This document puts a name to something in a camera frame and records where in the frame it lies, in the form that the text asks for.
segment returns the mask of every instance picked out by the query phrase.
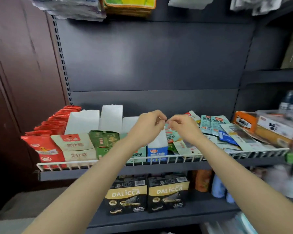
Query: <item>hand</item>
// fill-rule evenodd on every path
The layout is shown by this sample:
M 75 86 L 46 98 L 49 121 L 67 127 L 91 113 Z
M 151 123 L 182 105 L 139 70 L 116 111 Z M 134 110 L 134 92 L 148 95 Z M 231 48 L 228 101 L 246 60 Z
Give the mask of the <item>hand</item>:
M 169 128 L 176 130 L 182 139 L 193 145 L 197 143 L 198 139 L 204 137 L 196 121 L 188 115 L 174 115 L 167 123 Z
M 146 146 L 164 129 L 166 120 L 167 117 L 160 110 L 143 113 L 128 132 L 127 138 L 137 143 L 139 148 Z

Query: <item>person's left hand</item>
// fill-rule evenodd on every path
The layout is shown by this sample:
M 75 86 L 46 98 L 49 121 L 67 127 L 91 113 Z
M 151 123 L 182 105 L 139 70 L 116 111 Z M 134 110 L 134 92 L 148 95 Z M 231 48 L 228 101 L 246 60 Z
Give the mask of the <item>person's left hand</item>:
M 139 148 L 146 146 L 164 129 L 166 120 L 167 117 L 160 110 L 143 113 L 139 116 L 133 128 L 128 132 L 126 138 L 137 143 L 137 147 Z

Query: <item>forearm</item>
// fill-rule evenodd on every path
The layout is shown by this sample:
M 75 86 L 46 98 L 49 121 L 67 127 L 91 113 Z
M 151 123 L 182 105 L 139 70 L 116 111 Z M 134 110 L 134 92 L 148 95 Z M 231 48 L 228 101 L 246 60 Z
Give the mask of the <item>forearm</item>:
M 258 233 L 293 233 L 293 203 L 205 137 L 195 146 Z
M 50 204 L 24 233 L 84 233 L 124 164 L 137 150 L 124 138 Z

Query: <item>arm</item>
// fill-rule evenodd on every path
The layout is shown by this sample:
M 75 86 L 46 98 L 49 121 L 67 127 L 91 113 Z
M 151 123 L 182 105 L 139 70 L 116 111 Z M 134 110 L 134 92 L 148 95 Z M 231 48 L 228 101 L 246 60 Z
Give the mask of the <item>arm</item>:
M 258 233 L 293 233 L 293 203 L 208 140 L 187 115 L 169 119 L 170 127 L 197 147 Z
M 53 201 L 23 232 L 84 233 L 124 164 L 164 129 L 167 117 L 159 110 L 141 114 L 128 135 Z

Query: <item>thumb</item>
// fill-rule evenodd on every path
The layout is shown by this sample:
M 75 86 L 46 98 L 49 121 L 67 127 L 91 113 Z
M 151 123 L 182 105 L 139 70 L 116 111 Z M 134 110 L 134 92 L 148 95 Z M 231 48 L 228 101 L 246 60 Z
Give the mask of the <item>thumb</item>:
M 165 120 L 160 120 L 160 121 L 155 125 L 155 128 L 157 129 L 158 133 L 160 133 L 160 131 L 164 129 L 164 126 L 165 126 Z
M 180 129 L 180 124 L 178 124 L 177 122 L 175 121 L 170 121 L 170 126 L 172 127 L 173 130 L 176 130 L 178 131 Z

